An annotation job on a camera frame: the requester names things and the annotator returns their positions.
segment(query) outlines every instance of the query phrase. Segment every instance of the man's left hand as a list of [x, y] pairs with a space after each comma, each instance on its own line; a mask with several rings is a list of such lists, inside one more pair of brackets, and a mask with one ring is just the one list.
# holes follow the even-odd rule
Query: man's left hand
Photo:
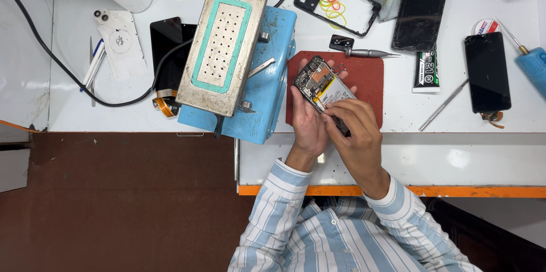
[[[301, 72], [308, 62], [307, 59], [301, 60], [297, 72]], [[326, 63], [331, 68], [334, 66], [333, 60]], [[348, 72], [343, 71], [337, 77], [344, 80], [348, 75]], [[286, 164], [299, 171], [310, 171], [317, 157], [322, 155], [326, 149], [330, 137], [324, 131], [324, 122], [317, 109], [301, 95], [297, 87], [291, 86], [290, 90], [294, 100], [292, 126], [296, 141], [288, 155]], [[357, 87], [351, 87], [350, 91], [355, 94]]]

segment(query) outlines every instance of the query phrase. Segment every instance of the hand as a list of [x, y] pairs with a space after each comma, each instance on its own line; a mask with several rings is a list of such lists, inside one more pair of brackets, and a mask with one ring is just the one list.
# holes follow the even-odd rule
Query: hand
[[[299, 73], [308, 62], [307, 59], [301, 60], [297, 72]], [[334, 67], [333, 60], [326, 63], [328, 66]], [[348, 75], [348, 72], [343, 71], [338, 74], [338, 78], [344, 80]], [[294, 100], [292, 125], [296, 141], [288, 155], [286, 164], [296, 170], [309, 172], [317, 157], [322, 155], [326, 149], [330, 138], [324, 130], [324, 122], [317, 109], [301, 95], [297, 87], [291, 86], [290, 90]], [[355, 94], [357, 87], [351, 87], [350, 91]]]
[[[349, 173], [368, 197], [384, 198], [389, 192], [390, 176], [381, 167], [383, 136], [377, 127], [372, 106], [364, 101], [344, 99], [326, 107], [321, 114], [325, 131]], [[331, 116], [342, 119], [351, 136], [343, 136]]]

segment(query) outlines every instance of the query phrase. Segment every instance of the striped shirt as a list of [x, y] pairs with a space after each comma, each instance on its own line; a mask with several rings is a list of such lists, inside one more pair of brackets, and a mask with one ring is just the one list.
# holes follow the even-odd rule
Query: striped shirt
[[275, 162], [228, 271], [479, 271], [394, 178], [385, 198], [302, 207], [311, 173]]

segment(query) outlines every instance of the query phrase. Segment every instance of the glue tube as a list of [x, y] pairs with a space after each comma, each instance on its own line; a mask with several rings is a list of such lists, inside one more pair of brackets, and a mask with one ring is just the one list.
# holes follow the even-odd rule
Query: glue tube
[[440, 91], [436, 50], [430, 52], [417, 52], [417, 68], [412, 91], [413, 93]]

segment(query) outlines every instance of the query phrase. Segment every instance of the brown floor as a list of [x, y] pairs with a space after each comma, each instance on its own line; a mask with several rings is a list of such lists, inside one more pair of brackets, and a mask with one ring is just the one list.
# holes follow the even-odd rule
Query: brown floor
[[0, 270], [225, 271], [253, 202], [230, 137], [35, 134], [28, 186], [0, 193]]

